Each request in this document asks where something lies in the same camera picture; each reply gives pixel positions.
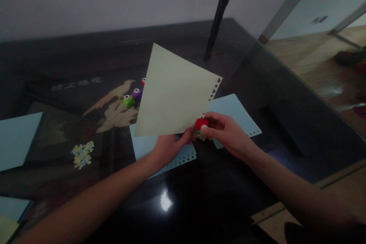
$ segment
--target pale yellow paper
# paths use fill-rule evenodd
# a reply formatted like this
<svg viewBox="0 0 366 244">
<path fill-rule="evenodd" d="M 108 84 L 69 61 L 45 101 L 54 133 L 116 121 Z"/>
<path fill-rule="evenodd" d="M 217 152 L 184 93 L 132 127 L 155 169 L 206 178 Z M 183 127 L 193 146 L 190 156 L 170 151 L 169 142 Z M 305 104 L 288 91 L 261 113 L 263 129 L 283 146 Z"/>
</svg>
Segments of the pale yellow paper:
<svg viewBox="0 0 366 244">
<path fill-rule="evenodd" d="M 18 226 L 16 221 L 0 214 L 0 244 L 8 242 Z"/>
<path fill-rule="evenodd" d="M 157 44 L 152 48 L 135 137 L 183 133 L 207 112 L 222 81 Z"/>
</svg>

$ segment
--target light blue paper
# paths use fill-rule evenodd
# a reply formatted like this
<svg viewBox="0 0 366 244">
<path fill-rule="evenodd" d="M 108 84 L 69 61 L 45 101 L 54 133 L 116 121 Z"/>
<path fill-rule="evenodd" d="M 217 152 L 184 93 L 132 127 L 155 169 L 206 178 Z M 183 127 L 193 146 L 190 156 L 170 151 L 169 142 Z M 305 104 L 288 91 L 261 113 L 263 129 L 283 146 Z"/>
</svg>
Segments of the light blue paper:
<svg viewBox="0 0 366 244">
<path fill-rule="evenodd" d="M 24 164 L 42 112 L 0 121 L 0 171 Z"/>
<path fill-rule="evenodd" d="M 209 111 L 231 116 L 249 137 L 262 133 L 235 94 L 214 99 Z M 217 149 L 224 147 L 217 139 L 213 142 Z"/>
<path fill-rule="evenodd" d="M 135 152 L 135 157 L 136 157 L 136 160 L 139 160 L 140 158 L 144 157 L 145 155 L 151 153 L 151 151 L 153 150 L 153 148 L 157 142 L 158 136 L 134 137 L 133 135 L 135 133 L 135 127 L 136 127 L 136 124 L 130 125 L 130 132 L 131 132 L 132 145 L 133 145 L 133 150 Z M 183 165 L 196 158 L 197 158 L 196 150 L 194 149 L 193 145 L 185 144 L 184 147 L 182 148 L 182 150 L 178 153 L 178 155 L 174 158 L 174 160 L 172 162 L 170 162 L 168 165 L 166 165 L 164 168 L 162 168 L 160 171 L 158 171 L 156 174 L 154 174 L 151 177 L 154 177 L 154 176 L 164 173 L 168 170 L 171 170 L 175 167 Z"/>
<path fill-rule="evenodd" d="M 30 200 L 0 196 L 0 214 L 18 221 Z"/>
</svg>

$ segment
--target paper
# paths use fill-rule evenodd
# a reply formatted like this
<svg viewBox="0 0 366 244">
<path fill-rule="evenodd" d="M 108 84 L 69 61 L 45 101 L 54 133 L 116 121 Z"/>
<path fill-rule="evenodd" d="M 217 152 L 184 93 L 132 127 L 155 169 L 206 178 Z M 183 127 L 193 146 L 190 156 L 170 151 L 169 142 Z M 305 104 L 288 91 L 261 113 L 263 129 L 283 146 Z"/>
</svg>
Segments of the paper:
<svg viewBox="0 0 366 244">
<path fill-rule="evenodd" d="M 0 214 L 0 244 L 5 244 L 14 234 L 19 224 Z"/>
<path fill-rule="evenodd" d="M 30 200 L 0 196 L 0 214 L 18 221 Z"/>
<path fill-rule="evenodd" d="M 42 113 L 0 121 L 0 171 L 24 164 Z"/>
<path fill-rule="evenodd" d="M 231 116 L 249 137 L 262 133 L 235 94 L 213 100 L 209 111 Z M 217 139 L 213 142 L 217 149 L 224 147 Z"/>
<path fill-rule="evenodd" d="M 222 77 L 154 44 L 135 137 L 183 133 L 210 107 Z"/>
<path fill-rule="evenodd" d="M 151 153 L 157 142 L 158 136 L 134 137 L 133 134 L 135 132 L 135 128 L 136 124 L 130 125 L 133 150 L 135 152 L 135 157 L 137 161 L 140 158 L 143 158 L 145 155 Z M 168 165 L 166 165 L 164 168 L 162 168 L 160 171 L 158 171 L 151 177 L 154 177 L 168 170 L 176 168 L 196 158 L 197 158 L 196 150 L 194 149 L 193 145 L 186 144 L 172 162 L 170 162 Z"/>
</svg>

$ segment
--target black stick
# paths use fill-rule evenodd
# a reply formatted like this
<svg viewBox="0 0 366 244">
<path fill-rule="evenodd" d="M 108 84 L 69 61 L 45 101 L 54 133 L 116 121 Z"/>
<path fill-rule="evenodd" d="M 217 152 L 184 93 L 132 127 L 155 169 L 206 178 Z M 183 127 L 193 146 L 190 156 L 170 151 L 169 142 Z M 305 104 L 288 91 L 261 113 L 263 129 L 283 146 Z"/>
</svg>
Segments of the black stick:
<svg viewBox="0 0 366 244">
<path fill-rule="evenodd" d="M 229 0 L 218 0 L 215 19 L 213 20 L 209 42 L 207 43 L 206 53 L 204 57 L 205 60 L 209 60 L 211 58 L 212 48 L 215 44 L 216 37 L 220 29 L 222 17 L 224 16 L 224 11 L 228 3 Z"/>
</svg>

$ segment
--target forearm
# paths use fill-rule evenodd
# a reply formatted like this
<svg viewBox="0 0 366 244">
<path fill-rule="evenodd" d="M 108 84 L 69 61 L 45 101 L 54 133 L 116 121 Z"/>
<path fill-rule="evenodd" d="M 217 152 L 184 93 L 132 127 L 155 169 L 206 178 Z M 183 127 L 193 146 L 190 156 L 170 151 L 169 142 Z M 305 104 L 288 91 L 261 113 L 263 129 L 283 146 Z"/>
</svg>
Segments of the forearm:
<svg viewBox="0 0 366 244">
<path fill-rule="evenodd" d="M 358 223 L 343 204 L 300 178 L 262 150 L 243 161 L 304 227 L 324 233 L 341 233 Z"/>
<path fill-rule="evenodd" d="M 149 156 L 125 167 L 55 210 L 17 243 L 81 242 L 143 183 L 159 170 Z"/>
</svg>

